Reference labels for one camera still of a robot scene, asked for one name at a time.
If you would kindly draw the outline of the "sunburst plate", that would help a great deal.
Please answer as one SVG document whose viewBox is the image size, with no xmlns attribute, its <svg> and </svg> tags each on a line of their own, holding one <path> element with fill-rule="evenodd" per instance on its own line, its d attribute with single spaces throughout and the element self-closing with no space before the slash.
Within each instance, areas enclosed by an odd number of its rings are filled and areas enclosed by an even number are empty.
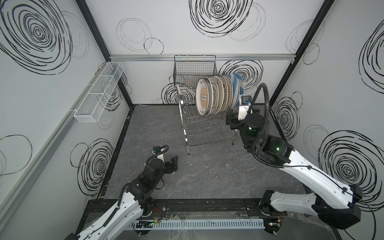
<svg viewBox="0 0 384 240">
<path fill-rule="evenodd" d="M 228 75 L 224 75 L 224 77 L 227 81 L 227 89 L 228 89 L 228 102 L 227 102 L 228 108 L 227 108 L 227 110 L 229 111 L 231 109 L 231 106 L 232 106 L 233 95 L 234 95 L 233 82 Z"/>
<path fill-rule="evenodd" d="M 196 87 L 196 108 L 200 116 L 207 116 L 210 110 L 210 98 L 207 77 L 199 79 Z"/>
</svg>

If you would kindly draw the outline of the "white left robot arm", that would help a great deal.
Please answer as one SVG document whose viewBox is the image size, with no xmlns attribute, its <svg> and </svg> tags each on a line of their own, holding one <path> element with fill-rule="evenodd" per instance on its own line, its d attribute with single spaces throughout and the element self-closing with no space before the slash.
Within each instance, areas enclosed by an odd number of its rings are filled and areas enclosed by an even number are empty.
<svg viewBox="0 0 384 240">
<path fill-rule="evenodd" d="M 151 159 L 141 174 L 124 185 L 118 200 L 93 224 L 67 240 L 114 240 L 134 221 L 152 212 L 153 191 L 165 174 L 178 170 L 178 156 L 165 162 L 162 156 Z"/>
</svg>

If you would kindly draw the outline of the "cream floral plate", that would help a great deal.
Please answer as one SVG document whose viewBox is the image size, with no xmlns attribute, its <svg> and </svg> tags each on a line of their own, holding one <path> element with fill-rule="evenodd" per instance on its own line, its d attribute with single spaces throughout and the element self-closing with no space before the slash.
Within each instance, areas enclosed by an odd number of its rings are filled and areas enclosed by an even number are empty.
<svg viewBox="0 0 384 240">
<path fill-rule="evenodd" d="M 220 90 L 220 109 L 218 113 L 221 113 L 224 110 L 224 107 L 226 105 L 226 83 L 223 77 L 217 76 L 218 77 L 218 82 L 219 82 L 219 90 Z"/>
</svg>

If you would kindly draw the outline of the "stainless steel dish rack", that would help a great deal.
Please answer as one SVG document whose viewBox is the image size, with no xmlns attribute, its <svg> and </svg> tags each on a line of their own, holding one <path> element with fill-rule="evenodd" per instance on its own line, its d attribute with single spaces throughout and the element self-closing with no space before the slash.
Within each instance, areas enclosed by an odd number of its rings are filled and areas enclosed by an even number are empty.
<svg viewBox="0 0 384 240">
<path fill-rule="evenodd" d="M 226 115 L 199 115 L 194 104 L 186 104 L 187 96 L 193 88 L 175 84 L 177 90 L 177 100 L 179 104 L 180 118 L 183 128 L 184 140 L 186 143 L 187 154 L 191 154 L 191 149 L 203 147 L 211 144 L 232 142 L 239 137 L 237 130 L 232 130 L 226 124 Z"/>
</svg>

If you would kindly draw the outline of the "green rim red ring plate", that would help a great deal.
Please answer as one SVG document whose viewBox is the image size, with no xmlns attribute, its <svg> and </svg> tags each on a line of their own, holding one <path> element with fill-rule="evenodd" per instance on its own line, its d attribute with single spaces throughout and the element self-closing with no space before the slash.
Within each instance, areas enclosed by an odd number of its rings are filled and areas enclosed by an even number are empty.
<svg viewBox="0 0 384 240">
<path fill-rule="evenodd" d="M 208 112 L 208 115 L 212 115 L 214 112 L 214 100 L 215 100 L 215 89 L 214 89 L 214 79 L 212 77 L 208 77 L 208 80 L 206 80 L 209 90 L 209 98 L 210 98 L 210 110 Z"/>
</svg>

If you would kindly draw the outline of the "white plate thin green line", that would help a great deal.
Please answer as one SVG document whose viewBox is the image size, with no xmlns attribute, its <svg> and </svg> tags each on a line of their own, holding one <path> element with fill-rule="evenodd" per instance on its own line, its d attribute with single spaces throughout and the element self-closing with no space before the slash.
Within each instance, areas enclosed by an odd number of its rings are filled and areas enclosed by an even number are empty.
<svg viewBox="0 0 384 240">
<path fill-rule="evenodd" d="M 213 86 L 214 86 L 214 110 L 212 114 L 217 114 L 220 107 L 219 107 L 219 101 L 220 101 L 220 90 L 219 90 L 219 82 L 218 77 L 213 76 Z"/>
</svg>

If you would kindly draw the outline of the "large blue striped plate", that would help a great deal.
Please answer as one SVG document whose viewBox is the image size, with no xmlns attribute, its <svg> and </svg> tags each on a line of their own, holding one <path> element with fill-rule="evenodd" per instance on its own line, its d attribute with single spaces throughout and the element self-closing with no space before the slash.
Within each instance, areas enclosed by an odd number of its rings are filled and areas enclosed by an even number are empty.
<svg viewBox="0 0 384 240">
<path fill-rule="evenodd" d="M 238 85 L 239 85 L 239 94 L 238 94 L 238 101 L 236 107 L 240 105 L 241 96 L 244 94 L 244 81 L 240 74 L 234 73 L 234 75 L 237 77 Z"/>
</svg>

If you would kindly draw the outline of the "red text green rim plate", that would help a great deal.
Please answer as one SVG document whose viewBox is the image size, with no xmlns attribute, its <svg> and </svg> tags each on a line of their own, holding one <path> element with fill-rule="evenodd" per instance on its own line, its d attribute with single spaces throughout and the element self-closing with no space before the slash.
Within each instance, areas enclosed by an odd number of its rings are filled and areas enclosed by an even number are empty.
<svg viewBox="0 0 384 240">
<path fill-rule="evenodd" d="M 228 105 L 227 105 L 227 102 L 228 102 L 228 89 L 227 89 L 227 81 L 226 81 L 224 75 L 222 75 L 222 77 L 224 78 L 225 83 L 226 83 L 226 97 L 225 97 L 225 99 L 226 99 L 226 105 L 225 105 L 224 110 L 223 110 L 223 112 L 226 112 L 226 111 L 227 111 L 227 108 L 228 108 Z"/>
</svg>

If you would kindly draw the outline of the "small blue striped plate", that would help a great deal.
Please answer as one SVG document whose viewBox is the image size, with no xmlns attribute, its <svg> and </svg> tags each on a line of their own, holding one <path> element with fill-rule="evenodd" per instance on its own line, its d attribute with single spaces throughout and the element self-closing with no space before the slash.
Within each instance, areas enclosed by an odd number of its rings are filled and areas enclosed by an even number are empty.
<svg viewBox="0 0 384 240">
<path fill-rule="evenodd" d="M 238 81 L 238 78 L 236 77 L 236 75 L 228 74 L 228 76 L 230 77 L 230 79 L 232 81 L 233 100 L 232 100 L 232 104 L 231 104 L 231 109 L 234 109 L 236 107 L 236 105 L 238 104 L 238 102 L 239 102 L 240 85 L 239 85 L 239 81 Z"/>
</svg>

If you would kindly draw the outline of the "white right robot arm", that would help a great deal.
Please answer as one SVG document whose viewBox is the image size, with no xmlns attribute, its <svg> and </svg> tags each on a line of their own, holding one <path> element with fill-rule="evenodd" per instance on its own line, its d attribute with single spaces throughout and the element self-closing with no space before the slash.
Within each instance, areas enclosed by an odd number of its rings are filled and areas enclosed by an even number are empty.
<svg viewBox="0 0 384 240">
<path fill-rule="evenodd" d="M 312 190 L 306 195 L 265 191 L 259 203 L 264 215 L 282 212 L 306 214 L 340 230 L 361 221 L 361 209 L 356 204 L 362 196 L 362 189 L 337 181 L 307 161 L 286 141 L 269 135 L 267 116 L 262 116 L 259 111 L 237 115 L 230 111 L 228 124 L 239 130 L 244 148 L 257 161 L 290 174 Z"/>
</svg>

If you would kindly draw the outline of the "aluminium wall rail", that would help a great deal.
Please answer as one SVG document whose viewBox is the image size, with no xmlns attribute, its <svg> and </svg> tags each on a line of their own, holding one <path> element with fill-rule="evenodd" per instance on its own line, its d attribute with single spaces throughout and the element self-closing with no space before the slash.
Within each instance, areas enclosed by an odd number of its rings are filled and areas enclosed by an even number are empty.
<svg viewBox="0 0 384 240">
<path fill-rule="evenodd" d="M 161 54 L 161 55 L 111 55 L 117 62 L 150 62 L 150 61 L 294 61 L 295 54 Z"/>
</svg>

